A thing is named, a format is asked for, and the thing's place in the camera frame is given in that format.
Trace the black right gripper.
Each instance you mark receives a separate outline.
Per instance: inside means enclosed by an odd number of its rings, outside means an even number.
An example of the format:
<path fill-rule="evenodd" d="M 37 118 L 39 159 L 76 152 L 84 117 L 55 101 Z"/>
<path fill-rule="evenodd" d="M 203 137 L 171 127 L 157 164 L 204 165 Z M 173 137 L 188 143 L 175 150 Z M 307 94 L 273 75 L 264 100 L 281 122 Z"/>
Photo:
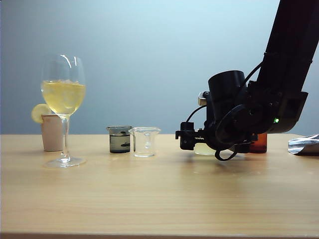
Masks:
<path fill-rule="evenodd" d="M 257 109 L 231 109 L 217 119 L 213 109 L 206 109 L 206 121 L 202 130 L 194 130 L 194 123 L 184 121 L 175 139 L 180 140 L 180 149 L 194 150 L 195 141 L 204 142 L 216 151 L 229 149 L 236 153 L 247 153 L 257 140 Z"/>

